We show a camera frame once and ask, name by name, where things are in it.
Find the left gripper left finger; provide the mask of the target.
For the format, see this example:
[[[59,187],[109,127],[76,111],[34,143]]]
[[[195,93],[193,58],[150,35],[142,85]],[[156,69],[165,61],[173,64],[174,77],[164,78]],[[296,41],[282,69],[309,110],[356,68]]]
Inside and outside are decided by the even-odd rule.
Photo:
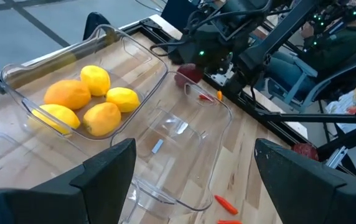
[[[118,224],[135,161],[127,138],[34,188],[0,189],[0,224]]]

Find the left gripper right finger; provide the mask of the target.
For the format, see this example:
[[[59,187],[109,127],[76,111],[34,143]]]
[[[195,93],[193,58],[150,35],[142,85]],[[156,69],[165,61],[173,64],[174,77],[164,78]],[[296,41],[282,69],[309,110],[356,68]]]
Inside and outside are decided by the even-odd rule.
[[[356,224],[356,177],[262,138],[254,158],[283,224]]]

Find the yellow lemon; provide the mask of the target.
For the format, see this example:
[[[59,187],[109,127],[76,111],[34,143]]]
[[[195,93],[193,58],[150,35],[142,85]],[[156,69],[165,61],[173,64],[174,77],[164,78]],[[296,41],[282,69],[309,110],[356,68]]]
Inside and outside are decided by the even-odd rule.
[[[93,96],[105,96],[111,86],[108,72],[96,65],[83,67],[80,72],[80,79],[88,86]]]
[[[116,129],[121,122],[121,112],[114,103],[100,103],[83,116],[85,129],[93,136],[104,136]]]
[[[108,90],[106,101],[114,103],[122,113],[132,112],[140,105],[137,93],[132,89],[123,87]]]
[[[81,122],[78,118],[78,116],[69,108],[61,105],[56,105],[56,104],[47,104],[47,105],[41,105],[40,108],[44,111],[46,111],[48,114],[51,114],[53,117],[58,119],[59,121],[65,123],[67,126],[71,127],[72,129],[77,129],[80,125]],[[41,119],[43,122],[60,132],[61,134],[70,134],[70,131],[67,128],[64,128],[63,126],[57,124],[55,121],[49,119],[41,113],[38,110],[32,110],[32,114],[39,119]]]

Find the orange citrus fruit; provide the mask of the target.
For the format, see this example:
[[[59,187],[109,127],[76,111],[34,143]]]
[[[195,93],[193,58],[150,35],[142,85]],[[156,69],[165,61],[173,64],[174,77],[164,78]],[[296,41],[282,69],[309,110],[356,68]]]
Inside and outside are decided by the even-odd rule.
[[[91,100],[88,86],[79,80],[61,80],[48,87],[44,95],[45,104],[65,106],[78,110]]]

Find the wide clear plastic bin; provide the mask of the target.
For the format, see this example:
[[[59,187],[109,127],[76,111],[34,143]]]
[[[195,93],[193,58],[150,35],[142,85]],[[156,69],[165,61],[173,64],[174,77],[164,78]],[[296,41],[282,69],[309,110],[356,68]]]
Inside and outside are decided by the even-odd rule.
[[[133,184],[138,204],[160,216],[201,212],[213,202],[210,180],[232,112],[211,91],[188,80],[183,88],[174,75],[160,85],[159,96],[169,120],[168,131],[157,142],[136,143]],[[212,95],[214,102],[199,99]]]
[[[122,122],[102,136],[90,134],[84,126],[62,137],[78,146],[116,144],[134,138],[138,144],[157,142],[168,135],[163,124],[169,117],[159,96],[160,85],[168,78],[168,67],[151,53],[145,44],[149,39],[141,34],[130,36],[111,26],[96,28],[87,40],[63,49],[30,65],[8,65],[1,79],[23,97],[23,105],[30,110],[43,103],[46,89],[61,80],[77,80],[86,65],[104,68],[112,87],[134,90],[141,102],[138,109],[122,115]]]

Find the grey blue chair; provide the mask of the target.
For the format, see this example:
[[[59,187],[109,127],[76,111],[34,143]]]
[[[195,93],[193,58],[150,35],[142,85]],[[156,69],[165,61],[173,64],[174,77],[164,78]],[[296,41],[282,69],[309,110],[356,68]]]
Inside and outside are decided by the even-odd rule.
[[[337,87],[341,91],[348,87],[351,82],[343,81],[344,78],[356,77],[356,54],[351,56],[342,65],[339,65],[333,72],[317,80],[319,74],[306,65],[301,59],[293,58],[294,67],[299,69],[300,75],[294,84],[289,85],[282,80],[269,78],[268,93],[287,105],[302,113],[316,100],[326,100],[333,93],[333,88]]]

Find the person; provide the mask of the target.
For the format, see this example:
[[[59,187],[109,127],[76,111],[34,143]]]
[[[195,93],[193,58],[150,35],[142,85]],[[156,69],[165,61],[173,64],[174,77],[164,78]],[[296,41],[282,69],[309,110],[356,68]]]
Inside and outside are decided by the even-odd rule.
[[[269,81],[274,80],[282,87],[291,89],[302,75],[302,70],[294,63],[296,58],[301,59],[317,72],[321,79],[327,72],[335,70],[348,58],[356,53],[356,20],[346,27],[333,33],[318,48],[306,53],[293,56],[277,51],[271,56],[265,74]]]

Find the black table edge clamp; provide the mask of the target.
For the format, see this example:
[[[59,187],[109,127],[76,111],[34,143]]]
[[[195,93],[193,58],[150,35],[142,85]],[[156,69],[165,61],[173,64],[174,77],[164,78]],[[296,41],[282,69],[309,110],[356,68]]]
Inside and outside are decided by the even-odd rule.
[[[100,25],[110,25],[110,22],[99,12],[89,13],[84,27],[83,40],[87,40]]]

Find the black draped table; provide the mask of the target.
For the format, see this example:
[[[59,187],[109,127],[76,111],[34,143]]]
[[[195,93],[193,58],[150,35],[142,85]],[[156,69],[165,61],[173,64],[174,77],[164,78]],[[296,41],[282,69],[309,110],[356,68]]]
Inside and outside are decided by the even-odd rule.
[[[196,9],[189,0],[168,0],[161,17],[174,26],[184,26]]]

